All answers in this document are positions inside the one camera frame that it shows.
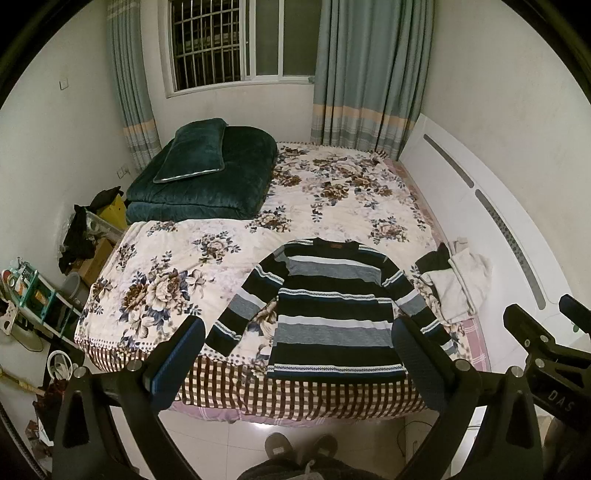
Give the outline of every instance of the power socket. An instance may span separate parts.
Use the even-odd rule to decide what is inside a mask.
[[[127,165],[123,165],[119,170],[117,170],[117,176],[122,179],[129,173],[129,167]]]

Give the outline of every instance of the window bars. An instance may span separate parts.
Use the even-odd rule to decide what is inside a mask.
[[[175,90],[241,80],[239,2],[171,2]]]

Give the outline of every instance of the floral blanket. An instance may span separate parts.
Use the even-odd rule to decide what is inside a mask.
[[[105,370],[145,356],[187,315],[206,330],[254,265],[296,238],[355,240],[390,257],[412,277],[441,319],[414,261],[437,248],[417,195],[376,153],[279,144],[267,198],[253,220],[138,222],[93,285],[76,330],[77,343]],[[202,356],[251,369],[263,378],[275,329],[274,302],[249,324],[230,357],[205,346]],[[459,355],[469,358],[460,326],[448,326]]]

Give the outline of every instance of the metal screw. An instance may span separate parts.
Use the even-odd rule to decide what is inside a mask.
[[[132,360],[131,362],[128,362],[127,365],[125,365],[125,368],[130,372],[136,372],[142,368],[143,364],[144,363],[141,360]]]
[[[472,366],[468,360],[464,360],[463,358],[460,358],[459,360],[456,361],[456,368],[459,371],[467,372],[468,370],[470,370],[471,367]]]
[[[513,366],[511,367],[511,373],[513,374],[514,377],[523,377],[523,369],[518,367],[518,366]]]
[[[76,370],[74,370],[74,376],[76,378],[82,378],[86,375],[87,372],[88,369],[86,367],[78,367],[76,368]]]

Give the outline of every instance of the plastic bucket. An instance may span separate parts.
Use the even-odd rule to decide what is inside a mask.
[[[78,275],[78,272],[70,272],[61,286],[61,293],[79,309],[84,308],[90,290]]]

